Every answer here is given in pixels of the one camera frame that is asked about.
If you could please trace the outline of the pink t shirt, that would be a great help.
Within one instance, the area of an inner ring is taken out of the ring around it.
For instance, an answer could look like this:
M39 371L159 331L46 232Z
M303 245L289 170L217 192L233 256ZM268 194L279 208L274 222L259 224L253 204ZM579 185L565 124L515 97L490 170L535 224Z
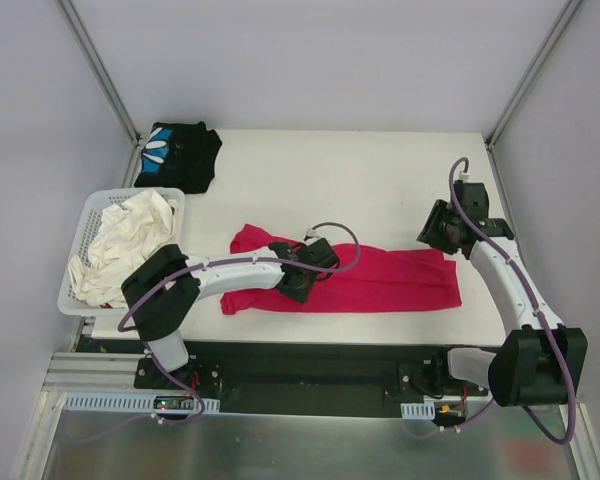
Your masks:
M361 247L361 258L347 272L315 284L305 303L275 290L226 293L221 311L234 315L248 309L281 313L428 312L462 305L456 263L434 249L386 251Z

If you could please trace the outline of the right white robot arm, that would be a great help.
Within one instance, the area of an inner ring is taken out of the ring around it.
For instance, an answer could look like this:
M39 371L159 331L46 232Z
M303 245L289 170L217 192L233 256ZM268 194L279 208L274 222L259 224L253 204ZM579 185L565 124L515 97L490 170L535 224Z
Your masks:
M432 387L453 394L465 381L491 391L502 407L569 405L576 399L588 342L548 306L518 255L514 234L489 215L481 183L456 180L437 200L418 240L446 254L461 253L480 274L506 338L496 352L452 347L430 369Z

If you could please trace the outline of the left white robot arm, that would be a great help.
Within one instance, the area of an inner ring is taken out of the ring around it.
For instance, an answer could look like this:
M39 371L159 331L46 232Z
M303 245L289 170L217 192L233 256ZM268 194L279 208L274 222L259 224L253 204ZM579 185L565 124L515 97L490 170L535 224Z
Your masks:
M340 259L329 242L272 242L221 257L188 256L176 245L160 248L121 285L140 339L157 360L156 375L168 388L191 377L180 325L192 306L211 296L243 290L274 290L305 303L321 273L331 275Z

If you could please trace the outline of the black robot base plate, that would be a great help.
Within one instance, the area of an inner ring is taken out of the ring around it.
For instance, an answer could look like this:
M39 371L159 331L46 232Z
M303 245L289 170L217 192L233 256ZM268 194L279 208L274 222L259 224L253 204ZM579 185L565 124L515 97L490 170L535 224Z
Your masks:
M426 395L457 403L486 391L450 377L446 348L434 345L347 345L188 341L189 362L169 377L138 361L139 390L180 383L219 401L223 413L397 418Z

